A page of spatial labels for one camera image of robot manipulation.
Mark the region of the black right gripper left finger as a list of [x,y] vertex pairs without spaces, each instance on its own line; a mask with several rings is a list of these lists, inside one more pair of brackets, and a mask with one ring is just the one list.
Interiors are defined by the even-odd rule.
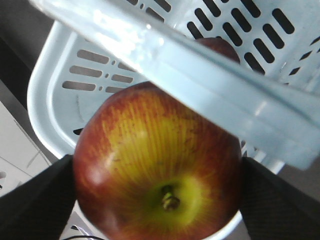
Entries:
[[0,198],[0,238],[57,240],[75,201],[73,157],[65,155]]

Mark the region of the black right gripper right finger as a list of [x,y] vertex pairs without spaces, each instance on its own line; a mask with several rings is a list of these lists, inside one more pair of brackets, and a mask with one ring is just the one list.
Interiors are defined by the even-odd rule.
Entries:
[[252,240],[318,240],[320,203],[250,157],[244,166],[242,219]]

